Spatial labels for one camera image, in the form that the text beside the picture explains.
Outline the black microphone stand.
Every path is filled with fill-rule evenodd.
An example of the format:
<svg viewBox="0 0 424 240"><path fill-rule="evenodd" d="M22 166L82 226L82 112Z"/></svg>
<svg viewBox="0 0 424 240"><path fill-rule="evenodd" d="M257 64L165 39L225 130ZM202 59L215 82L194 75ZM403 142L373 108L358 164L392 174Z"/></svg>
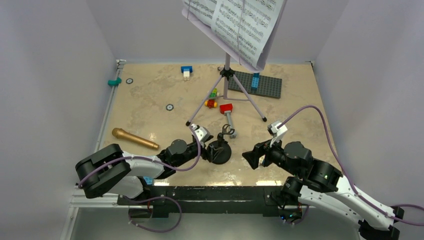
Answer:
<svg viewBox="0 0 424 240"><path fill-rule="evenodd" d="M232 155L231 147L224 138L225 135L230 136L230 134L231 134L230 130L231 129L230 129L229 124L224 124L222 126L221 132L219 132L218 135L217 135L219 151L222 151L222 153L220 155L221 156L221 162L220 163L213 163L215 165L223 165L223 164L227 163L231 158L231 155Z"/></svg>

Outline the gold microphone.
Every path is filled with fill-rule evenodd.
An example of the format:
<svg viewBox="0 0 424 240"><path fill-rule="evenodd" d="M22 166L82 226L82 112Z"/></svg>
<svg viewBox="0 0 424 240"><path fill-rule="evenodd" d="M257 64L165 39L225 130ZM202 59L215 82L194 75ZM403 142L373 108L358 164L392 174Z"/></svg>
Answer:
<svg viewBox="0 0 424 240"><path fill-rule="evenodd" d="M159 144L143 137L140 137L138 135L134 135L130 132L127 132L122 128L114 128L111 131L111 134L117 139L129 141L149 149L158 150L160 148Z"/></svg>

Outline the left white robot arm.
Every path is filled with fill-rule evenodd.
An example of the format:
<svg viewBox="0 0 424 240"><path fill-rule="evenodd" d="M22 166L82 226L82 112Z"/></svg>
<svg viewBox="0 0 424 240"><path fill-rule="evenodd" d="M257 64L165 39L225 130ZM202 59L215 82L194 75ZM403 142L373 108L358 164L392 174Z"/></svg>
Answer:
<svg viewBox="0 0 424 240"><path fill-rule="evenodd" d="M142 205L149 199L149 191L142 181L144 177L166 179L176 172L182 172L181 165L193 159L204 159L216 165L226 163L224 148L219 147L217 141L204 146L203 142L188 144L176 139L154 156L132 155L114 143L75 165L79 178L77 186L88 199L113 193L129 197Z"/></svg>

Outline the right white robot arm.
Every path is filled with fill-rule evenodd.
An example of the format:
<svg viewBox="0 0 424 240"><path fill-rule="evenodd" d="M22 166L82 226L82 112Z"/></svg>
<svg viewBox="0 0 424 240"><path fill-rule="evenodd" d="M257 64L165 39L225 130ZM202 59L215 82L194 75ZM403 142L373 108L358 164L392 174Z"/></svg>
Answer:
<svg viewBox="0 0 424 240"><path fill-rule="evenodd" d="M361 240L399 239L400 230L394 226L397 221L393 217L403 217L405 212L401 207L386 206L370 199L388 216L380 213L361 199L366 193L354 191L340 170L314 158L312 151L299 141L290 142L285 147L281 143L260 142L242 156L252 169L258 168L260 157L264 157L265 166L275 164L291 174L280 191L284 203L313 206L339 217L357 229Z"/></svg>

